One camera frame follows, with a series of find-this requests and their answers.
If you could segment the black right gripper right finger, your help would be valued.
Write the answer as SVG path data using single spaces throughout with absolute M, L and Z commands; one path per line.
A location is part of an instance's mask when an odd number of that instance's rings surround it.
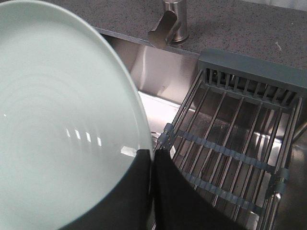
M 158 149 L 153 163 L 154 212 L 157 230 L 243 230 L 206 202 L 170 158 Z

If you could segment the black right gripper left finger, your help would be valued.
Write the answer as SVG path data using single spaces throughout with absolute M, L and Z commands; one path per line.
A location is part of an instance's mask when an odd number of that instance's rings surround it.
M 151 157 L 140 149 L 118 184 L 97 205 L 62 230 L 144 230 L 151 209 Z

